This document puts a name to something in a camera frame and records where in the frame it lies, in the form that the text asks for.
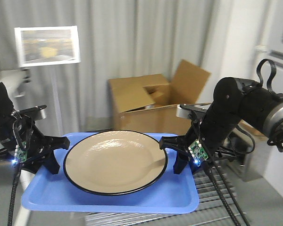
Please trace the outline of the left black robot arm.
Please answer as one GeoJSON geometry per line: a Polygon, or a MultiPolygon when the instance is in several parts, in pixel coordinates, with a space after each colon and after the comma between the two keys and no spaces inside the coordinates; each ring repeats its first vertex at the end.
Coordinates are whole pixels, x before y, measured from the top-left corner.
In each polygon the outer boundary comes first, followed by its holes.
{"type": "Polygon", "coordinates": [[[44,135],[35,125],[34,116],[46,106],[41,105],[22,111],[16,111],[9,99],[5,85],[0,82],[0,161],[12,161],[17,147],[24,150],[26,160],[22,168],[36,173],[44,166],[51,174],[59,172],[54,150],[68,149],[70,141],[67,137],[51,137],[44,135]]]}

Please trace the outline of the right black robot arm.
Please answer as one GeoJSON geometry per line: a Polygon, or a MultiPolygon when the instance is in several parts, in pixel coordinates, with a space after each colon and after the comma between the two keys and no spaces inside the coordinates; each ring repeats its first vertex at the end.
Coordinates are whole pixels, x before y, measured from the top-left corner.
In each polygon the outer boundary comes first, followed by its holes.
{"type": "Polygon", "coordinates": [[[208,109],[196,105],[178,105],[176,115],[189,118],[191,127],[182,136],[162,137],[161,149],[177,152],[173,166],[180,174],[187,164],[197,171],[205,163],[222,159],[216,154],[229,134],[245,121],[268,138],[269,146],[283,152],[283,93],[275,93],[272,80],[276,65],[263,59],[257,66],[259,81],[225,77],[215,86],[213,102],[208,109]]]}

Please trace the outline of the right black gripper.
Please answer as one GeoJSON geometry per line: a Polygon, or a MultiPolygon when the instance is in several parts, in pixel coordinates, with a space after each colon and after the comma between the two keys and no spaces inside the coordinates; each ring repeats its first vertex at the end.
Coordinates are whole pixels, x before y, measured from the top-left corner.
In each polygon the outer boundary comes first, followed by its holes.
{"type": "Polygon", "coordinates": [[[186,151],[189,156],[177,152],[173,172],[181,174],[189,162],[192,173],[202,169],[202,164],[213,165],[215,160],[235,159],[233,149],[223,147],[225,140],[232,133],[234,125],[222,127],[213,124],[207,127],[205,122],[200,119],[192,120],[191,127],[184,136],[161,137],[159,148],[171,148],[175,151],[186,151]]]}

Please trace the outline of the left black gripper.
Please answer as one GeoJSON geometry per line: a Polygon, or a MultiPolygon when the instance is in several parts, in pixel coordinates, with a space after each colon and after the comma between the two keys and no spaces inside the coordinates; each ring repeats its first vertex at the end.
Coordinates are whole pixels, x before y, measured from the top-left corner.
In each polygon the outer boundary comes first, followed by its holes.
{"type": "Polygon", "coordinates": [[[36,173],[43,165],[51,174],[58,174],[60,165],[53,150],[68,150],[70,141],[67,137],[43,135],[35,122],[28,117],[3,121],[0,123],[0,144],[3,145],[0,149],[0,161],[12,160],[18,139],[27,151],[27,159],[23,163],[24,170],[36,173]]]}

